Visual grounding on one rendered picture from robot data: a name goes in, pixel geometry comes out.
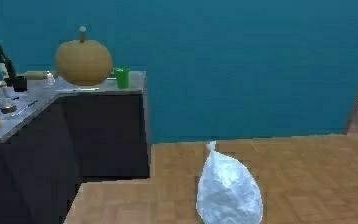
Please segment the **green cup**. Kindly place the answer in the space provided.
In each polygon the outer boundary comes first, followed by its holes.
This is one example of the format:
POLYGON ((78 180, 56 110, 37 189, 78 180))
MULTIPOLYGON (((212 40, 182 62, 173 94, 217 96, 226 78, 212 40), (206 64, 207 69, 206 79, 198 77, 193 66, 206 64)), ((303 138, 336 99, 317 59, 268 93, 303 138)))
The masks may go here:
POLYGON ((116 67, 114 69, 114 76, 117 81, 119 89, 126 89, 129 87, 129 69, 124 67, 116 67))

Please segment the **black kitchen counter grey top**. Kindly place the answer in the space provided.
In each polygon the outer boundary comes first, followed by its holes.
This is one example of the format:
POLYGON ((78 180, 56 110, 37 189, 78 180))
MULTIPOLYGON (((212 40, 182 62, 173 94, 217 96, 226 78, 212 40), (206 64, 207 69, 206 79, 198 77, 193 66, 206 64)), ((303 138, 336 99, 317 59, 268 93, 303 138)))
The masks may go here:
POLYGON ((1 117, 0 224, 63 224, 82 183, 148 177, 145 72, 126 89, 32 81, 16 104, 1 117))

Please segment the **white tied garbage bag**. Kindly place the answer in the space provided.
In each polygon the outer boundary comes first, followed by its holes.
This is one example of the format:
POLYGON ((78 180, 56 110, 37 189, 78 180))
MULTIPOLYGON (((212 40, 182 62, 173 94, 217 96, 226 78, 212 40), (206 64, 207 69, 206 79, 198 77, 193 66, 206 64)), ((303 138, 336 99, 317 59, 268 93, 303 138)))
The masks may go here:
POLYGON ((209 155, 197 184, 196 210, 204 224, 260 224, 263 202, 249 169, 206 144, 209 155))

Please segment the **orange pumpkin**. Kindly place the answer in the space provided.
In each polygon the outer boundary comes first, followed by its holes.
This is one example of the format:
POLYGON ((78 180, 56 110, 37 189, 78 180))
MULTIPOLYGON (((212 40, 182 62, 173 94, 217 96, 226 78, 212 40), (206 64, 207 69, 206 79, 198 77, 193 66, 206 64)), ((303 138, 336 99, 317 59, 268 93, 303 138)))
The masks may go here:
POLYGON ((109 50, 96 40, 86 38, 87 28, 79 27, 79 38, 62 43, 55 54, 59 75, 77 86, 94 86, 106 80, 113 69, 109 50))

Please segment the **clear salt shaker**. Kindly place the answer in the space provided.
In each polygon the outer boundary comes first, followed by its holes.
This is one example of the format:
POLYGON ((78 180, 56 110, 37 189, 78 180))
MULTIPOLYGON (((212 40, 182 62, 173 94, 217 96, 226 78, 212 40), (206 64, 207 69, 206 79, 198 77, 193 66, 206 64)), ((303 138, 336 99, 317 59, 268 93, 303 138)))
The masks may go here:
POLYGON ((55 84, 55 78, 51 71, 45 73, 44 86, 52 87, 55 84))

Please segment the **wooden rolling pin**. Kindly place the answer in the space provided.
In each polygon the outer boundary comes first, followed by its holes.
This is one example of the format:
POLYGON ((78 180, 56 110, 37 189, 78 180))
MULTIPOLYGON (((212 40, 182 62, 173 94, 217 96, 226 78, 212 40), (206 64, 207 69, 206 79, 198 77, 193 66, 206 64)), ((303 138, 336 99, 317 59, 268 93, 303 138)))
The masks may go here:
POLYGON ((57 71, 26 71, 19 73, 19 76, 24 76, 27 80, 43 80, 47 78, 48 74, 51 74, 54 78, 59 76, 57 71))

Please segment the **silver kitchen knife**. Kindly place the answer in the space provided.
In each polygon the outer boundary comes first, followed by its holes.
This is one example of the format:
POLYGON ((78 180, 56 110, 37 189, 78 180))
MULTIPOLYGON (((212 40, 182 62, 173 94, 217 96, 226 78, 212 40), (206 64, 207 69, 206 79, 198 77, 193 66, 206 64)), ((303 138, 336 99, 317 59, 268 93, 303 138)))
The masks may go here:
POLYGON ((28 109, 29 107, 31 107, 32 105, 34 105, 35 103, 37 103, 38 100, 33 100, 32 102, 26 104, 22 109, 20 109, 18 112, 15 112, 14 114, 10 115, 10 117, 15 117, 20 115, 21 113, 23 113, 26 109, 28 109))

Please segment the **small black box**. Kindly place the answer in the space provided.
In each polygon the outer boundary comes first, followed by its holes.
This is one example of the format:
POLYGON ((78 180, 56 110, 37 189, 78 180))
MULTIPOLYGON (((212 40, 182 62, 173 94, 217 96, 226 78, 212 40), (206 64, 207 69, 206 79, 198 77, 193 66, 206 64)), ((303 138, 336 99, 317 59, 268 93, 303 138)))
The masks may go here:
POLYGON ((17 76, 13 82, 15 92, 25 92, 27 90, 27 79, 24 76, 17 76))

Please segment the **silver pepper mill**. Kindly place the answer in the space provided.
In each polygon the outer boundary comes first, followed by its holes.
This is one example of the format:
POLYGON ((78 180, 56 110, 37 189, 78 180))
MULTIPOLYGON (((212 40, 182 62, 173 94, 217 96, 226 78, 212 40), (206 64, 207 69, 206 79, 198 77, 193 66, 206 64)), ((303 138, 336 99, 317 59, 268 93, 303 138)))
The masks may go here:
POLYGON ((13 113, 17 110, 17 106, 8 94, 7 83, 0 80, 0 110, 3 114, 13 113))

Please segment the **dark wine bottle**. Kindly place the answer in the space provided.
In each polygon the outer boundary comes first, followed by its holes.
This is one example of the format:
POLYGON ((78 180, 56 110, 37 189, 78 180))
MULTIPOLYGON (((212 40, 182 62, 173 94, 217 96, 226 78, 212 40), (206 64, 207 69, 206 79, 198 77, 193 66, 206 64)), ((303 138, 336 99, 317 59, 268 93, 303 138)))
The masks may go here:
POLYGON ((0 45, 0 72, 3 80, 10 87, 13 87, 16 81, 16 72, 12 61, 5 55, 0 45))

